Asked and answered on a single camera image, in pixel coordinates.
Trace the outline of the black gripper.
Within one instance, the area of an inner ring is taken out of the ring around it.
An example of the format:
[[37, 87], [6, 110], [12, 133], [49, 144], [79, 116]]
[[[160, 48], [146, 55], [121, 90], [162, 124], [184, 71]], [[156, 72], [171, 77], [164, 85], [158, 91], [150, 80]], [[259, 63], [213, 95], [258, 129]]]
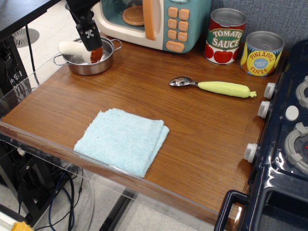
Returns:
[[94, 13], [92, 7], [100, 2], [99, 0], [66, 0], [80, 38], [88, 51], [94, 51], [102, 47], [99, 30], [92, 20]]

